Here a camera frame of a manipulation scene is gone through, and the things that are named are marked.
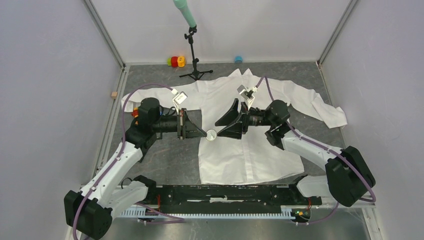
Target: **wooden block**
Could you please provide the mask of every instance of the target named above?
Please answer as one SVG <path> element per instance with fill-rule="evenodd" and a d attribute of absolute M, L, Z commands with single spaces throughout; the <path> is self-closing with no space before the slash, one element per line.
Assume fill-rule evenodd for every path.
<path fill-rule="evenodd" d="M 117 91 L 113 91 L 112 95 L 110 95 L 113 99 L 117 99 L 118 97 L 118 92 Z"/>

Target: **white wall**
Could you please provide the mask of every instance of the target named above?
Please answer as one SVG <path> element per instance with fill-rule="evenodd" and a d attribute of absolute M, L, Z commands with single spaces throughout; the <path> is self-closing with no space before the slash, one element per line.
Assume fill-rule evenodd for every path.
<path fill-rule="evenodd" d="M 0 3 L 0 239 L 61 240 L 120 68 L 82 0 Z"/>
<path fill-rule="evenodd" d="M 172 0 L 93 0 L 127 63 L 162 63 L 184 55 L 189 29 Z M 188 0 L 201 62 L 315 61 L 349 0 Z"/>
<path fill-rule="evenodd" d="M 424 1 L 362 0 L 323 64 L 346 144 L 376 179 L 388 240 L 424 236 Z"/>

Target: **mint green tube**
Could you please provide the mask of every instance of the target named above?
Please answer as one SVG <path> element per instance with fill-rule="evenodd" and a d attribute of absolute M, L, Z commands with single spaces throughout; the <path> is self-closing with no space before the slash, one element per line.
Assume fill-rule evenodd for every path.
<path fill-rule="evenodd" d="M 173 3 L 175 4 L 175 7 L 181 11 L 182 16 L 185 18 L 188 25 L 191 28 L 196 27 L 196 21 L 193 18 L 192 12 L 190 12 L 189 6 L 187 5 L 187 0 L 173 0 Z"/>

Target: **tripod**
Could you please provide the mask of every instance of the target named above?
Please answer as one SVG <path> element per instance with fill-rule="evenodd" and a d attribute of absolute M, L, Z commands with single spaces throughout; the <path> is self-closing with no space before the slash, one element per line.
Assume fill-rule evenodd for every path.
<path fill-rule="evenodd" d="M 184 34 L 184 38 L 185 39 L 188 39 L 188 43 L 190 44 L 190 47 L 191 47 L 191 56 L 193 58 L 193 72 L 179 76 L 180 78 L 189 76 L 190 78 L 194 79 L 195 81 L 200 80 L 200 78 L 205 73 L 210 73 L 211 74 L 213 72 L 213 70 L 209 70 L 209 71 L 198 71 L 197 64 L 199 62 L 199 59 L 198 58 L 195 58 L 195 52 L 193 50 L 193 35 L 198 31 L 196 27 L 197 26 L 190 27 L 188 29 L 188 35 L 187 34 Z"/>

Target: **white gear rack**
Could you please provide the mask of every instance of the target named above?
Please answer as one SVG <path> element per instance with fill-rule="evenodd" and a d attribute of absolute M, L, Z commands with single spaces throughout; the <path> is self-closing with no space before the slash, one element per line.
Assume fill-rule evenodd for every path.
<path fill-rule="evenodd" d="M 173 217 L 184 219 L 295 219 L 290 215 L 291 208 L 281 208 L 281 213 L 234 213 L 234 214 L 183 214 L 183 213 L 168 213 Z M 117 218 L 139 218 L 139 219 L 156 219 L 167 218 L 162 215 L 146 215 L 146 208 L 133 205 L 123 211 Z"/>

